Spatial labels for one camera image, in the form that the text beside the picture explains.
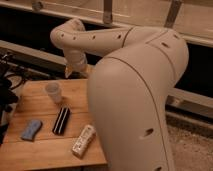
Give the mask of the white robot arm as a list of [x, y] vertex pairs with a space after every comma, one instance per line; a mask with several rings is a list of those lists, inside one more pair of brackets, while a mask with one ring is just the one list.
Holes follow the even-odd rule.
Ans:
[[87, 99], [109, 170], [175, 171], [165, 103], [189, 60], [181, 35], [141, 26], [84, 31], [72, 19], [50, 38], [68, 62], [73, 50], [101, 58], [89, 76]]

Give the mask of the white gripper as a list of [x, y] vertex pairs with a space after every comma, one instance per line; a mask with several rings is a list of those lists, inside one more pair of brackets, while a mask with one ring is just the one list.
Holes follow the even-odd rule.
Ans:
[[69, 78], [73, 71], [84, 72], [85, 70], [86, 78], [90, 76], [93, 66], [87, 65], [86, 54], [84, 52], [78, 50], [67, 50], [64, 52], [64, 55], [67, 61], [65, 78]]

